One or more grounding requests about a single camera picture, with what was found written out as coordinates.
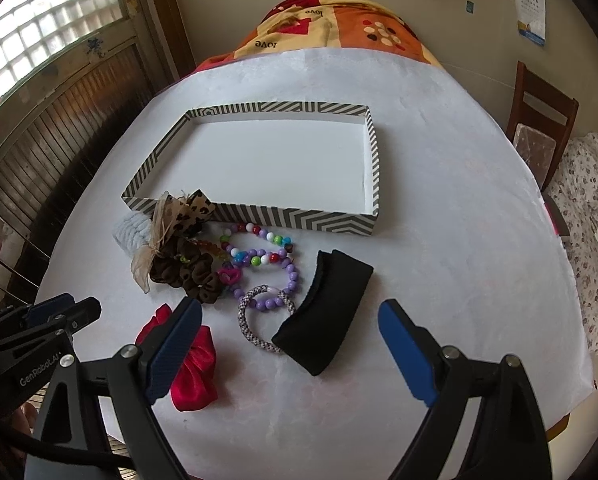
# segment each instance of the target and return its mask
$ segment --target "black fabric band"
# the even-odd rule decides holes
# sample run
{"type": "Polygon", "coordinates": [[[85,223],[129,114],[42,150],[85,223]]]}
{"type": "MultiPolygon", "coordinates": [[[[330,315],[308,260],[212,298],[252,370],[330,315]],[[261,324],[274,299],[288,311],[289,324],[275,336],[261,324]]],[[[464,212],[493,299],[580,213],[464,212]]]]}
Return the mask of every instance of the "black fabric band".
{"type": "Polygon", "coordinates": [[[310,374],[319,375],[339,350],[373,270],[340,251],[319,251],[313,284],[272,342],[310,374]]]}

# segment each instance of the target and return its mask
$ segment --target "floor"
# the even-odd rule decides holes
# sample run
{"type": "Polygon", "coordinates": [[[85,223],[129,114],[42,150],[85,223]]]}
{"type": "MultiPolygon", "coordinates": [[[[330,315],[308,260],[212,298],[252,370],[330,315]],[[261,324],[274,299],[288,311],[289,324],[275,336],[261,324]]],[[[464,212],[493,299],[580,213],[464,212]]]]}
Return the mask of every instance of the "floor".
{"type": "MultiPolygon", "coordinates": [[[[592,358],[598,384],[598,355],[592,358]]],[[[554,480],[567,480],[598,436],[598,390],[570,414],[566,430],[549,443],[554,480]]]]}

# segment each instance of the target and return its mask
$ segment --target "beige wall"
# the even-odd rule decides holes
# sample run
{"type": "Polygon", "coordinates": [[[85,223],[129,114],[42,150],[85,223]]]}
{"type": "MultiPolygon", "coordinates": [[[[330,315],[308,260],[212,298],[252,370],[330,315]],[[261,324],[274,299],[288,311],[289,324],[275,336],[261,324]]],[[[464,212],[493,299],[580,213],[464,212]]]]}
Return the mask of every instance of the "beige wall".
{"type": "MultiPolygon", "coordinates": [[[[281,0],[178,0],[197,62],[234,50],[281,0]]],[[[400,15],[505,128],[516,61],[579,101],[574,134],[598,131],[598,41],[571,0],[546,0],[546,45],[516,30],[514,0],[374,0],[400,15]]]]}

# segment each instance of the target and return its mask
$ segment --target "gray knitted hair tie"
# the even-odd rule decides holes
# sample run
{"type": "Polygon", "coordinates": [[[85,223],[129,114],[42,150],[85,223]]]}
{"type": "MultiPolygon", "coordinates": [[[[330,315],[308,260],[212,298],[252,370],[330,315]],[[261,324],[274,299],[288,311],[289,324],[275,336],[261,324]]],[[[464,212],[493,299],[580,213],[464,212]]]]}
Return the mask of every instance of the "gray knitted hair tie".
{"type": "Polygon", "coordinates": [[[255,288],[249,290],[245,296],[242,296],[239,300],[239,310],[237,311],[237,321],[239,322],[239,328],[241,329],[241,333],[243,336],[250,341],[253,345],[262,348],[268,352],[272,352],[275,354],[282,354],[283,351],[277,345],[274,345],[268,341],[264,341],[263,339],[255,336],[250,330],[248,326],[248,322],[246,321],[246,308],[255,296],[262,294],[263,292],[270,292],[271,294],[276,294],[278,298],[284,302],[285,307],[288,309],[290,315],[295,313],[295,303],[290,297],[283,291],[278,290],[272,286],[268,285],[259,285],[255,288]]]}

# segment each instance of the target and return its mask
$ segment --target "screw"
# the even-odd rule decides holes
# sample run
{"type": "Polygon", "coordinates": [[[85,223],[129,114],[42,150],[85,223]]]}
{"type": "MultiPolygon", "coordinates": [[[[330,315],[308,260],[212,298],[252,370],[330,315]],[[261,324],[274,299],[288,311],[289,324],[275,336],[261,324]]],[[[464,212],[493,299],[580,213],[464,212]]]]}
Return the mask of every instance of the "screw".
{"type": "Polygon", "coordinates": [[[123,358],[130,359],[131,357],[136,356],[138,351],[139,349],[135,345],[126,345],[119,353],[123,358]]]}
{"type": "Polygon", "coordinates": [[[516,355],[510,354],[506,356],[506,363],[508,366],[512,368],[519,368],[521,366],[521,359],[519,359],[516,355]]]}
{"type": "Polygon", "coordinates": [[[73,363],[74,363],[74,355],[72,355],[72,354],[66,354],[59,360],[59,364],[63,368],[68,368],[73,363]]]}
{"type": "Polygon", "coordinates": [[[459,349],[451,345],[444,346],[443,351],[446,359],[457,359],[461,355],[459,349]]]}

